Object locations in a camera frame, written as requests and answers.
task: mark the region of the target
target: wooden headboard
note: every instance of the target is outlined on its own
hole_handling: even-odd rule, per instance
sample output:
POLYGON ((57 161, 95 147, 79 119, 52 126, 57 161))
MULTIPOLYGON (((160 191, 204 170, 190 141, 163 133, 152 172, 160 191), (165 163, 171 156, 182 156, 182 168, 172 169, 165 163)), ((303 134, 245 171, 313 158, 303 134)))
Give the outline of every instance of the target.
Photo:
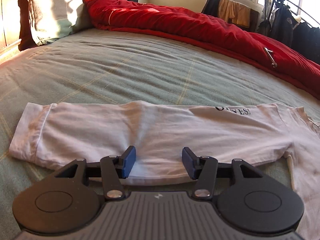
POLYGON ((27 0, 0 0, 0 63, 35 46, 28 27, 27 0))

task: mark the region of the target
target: gray plastic body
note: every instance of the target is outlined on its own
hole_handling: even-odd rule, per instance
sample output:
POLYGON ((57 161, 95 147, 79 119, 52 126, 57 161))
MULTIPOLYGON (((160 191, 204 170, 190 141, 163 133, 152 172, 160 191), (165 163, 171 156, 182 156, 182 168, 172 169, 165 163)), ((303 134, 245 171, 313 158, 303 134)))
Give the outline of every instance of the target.
POLYGON ((63 236, 22 231, 16 240, 302 240, 295 232, 251 236, 225 223, 212 204, 195 201, 186 192, 132 192, 122 201, 107 202, 98 217, 63 236))

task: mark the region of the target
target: yellow towel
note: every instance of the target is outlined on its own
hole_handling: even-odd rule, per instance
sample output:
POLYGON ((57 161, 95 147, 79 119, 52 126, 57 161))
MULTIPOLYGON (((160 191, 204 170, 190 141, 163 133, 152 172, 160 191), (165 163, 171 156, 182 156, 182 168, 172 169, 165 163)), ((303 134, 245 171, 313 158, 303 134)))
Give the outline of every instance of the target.
POLYGON ((220 0, 218 7, 218 18, 244 27, 250 27, 250 8, 242 3, 231 0, 220 0))

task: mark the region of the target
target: folded t-shirt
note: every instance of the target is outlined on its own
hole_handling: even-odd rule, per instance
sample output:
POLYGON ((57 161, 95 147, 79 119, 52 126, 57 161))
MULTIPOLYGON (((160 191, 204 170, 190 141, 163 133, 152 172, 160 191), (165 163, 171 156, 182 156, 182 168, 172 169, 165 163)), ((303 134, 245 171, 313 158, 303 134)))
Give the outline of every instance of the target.
POLYGON ((305 203, 298 232, 320 238, 320 128, 303 107, 165 106, 136 101, 125 105, 28 103, 10 154, 49 169, 74 159, 98 162, 133 145, 136 162, 123 182, 163 185, 190 180, 183 147, 219 162, 241 158, 252 165, 289 160, 292 188, 305 203))

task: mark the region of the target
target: bed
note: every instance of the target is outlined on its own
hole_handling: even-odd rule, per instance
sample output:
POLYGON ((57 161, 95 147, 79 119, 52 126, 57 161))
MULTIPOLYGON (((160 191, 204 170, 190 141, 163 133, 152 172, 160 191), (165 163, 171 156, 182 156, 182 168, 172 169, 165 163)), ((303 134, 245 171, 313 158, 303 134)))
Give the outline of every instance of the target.
MULTIPOLYGON (((33 46, 0 65, 1 239, 12 239, 20 231, 11 211, 14 197, 51 172, 9 156, 26 104, 124 104, 135 100, 204 106, 280 102, 304 106, 313 120, 320 121, 320 101, 309 93, 252 65, 183 42, 91 28, 49 45, 33 46)), ((284 158, 260 169, 291 186, 284 158)), ((192 185, 147 189, 190 190, 192 185)), ((91 187, 101 191, 97 182, 91 187)), ((222 180, 218 190, 223 187, 222 180)))

